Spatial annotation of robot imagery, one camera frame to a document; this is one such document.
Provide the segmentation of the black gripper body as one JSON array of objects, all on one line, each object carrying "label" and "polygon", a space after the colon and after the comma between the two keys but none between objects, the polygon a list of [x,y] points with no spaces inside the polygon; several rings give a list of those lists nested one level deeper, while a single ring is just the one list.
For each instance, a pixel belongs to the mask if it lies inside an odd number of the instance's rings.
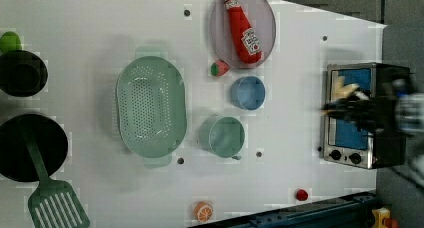
[{"label": "black gripper body", "polygon": [[354,124],[359,130],[381,133],[396,129],[394,106],[394,100],[383,97],[342,98],[326,103],[322,112],[330,118]]}]

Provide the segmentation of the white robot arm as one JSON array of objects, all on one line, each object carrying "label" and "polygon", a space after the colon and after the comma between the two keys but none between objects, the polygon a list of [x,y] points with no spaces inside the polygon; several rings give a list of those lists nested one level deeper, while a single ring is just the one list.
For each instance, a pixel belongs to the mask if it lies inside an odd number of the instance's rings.
[{"label": "white robot arm", "polygon": [[344,77],[335,85],[335,100],[325,103],[324,116],[353,124],[375,138],[394,130],[408,137],[423,132],[423,94],[413,91],[405,79],[383,85],[385,94],[372,97],[356,83],[343,85]]}]

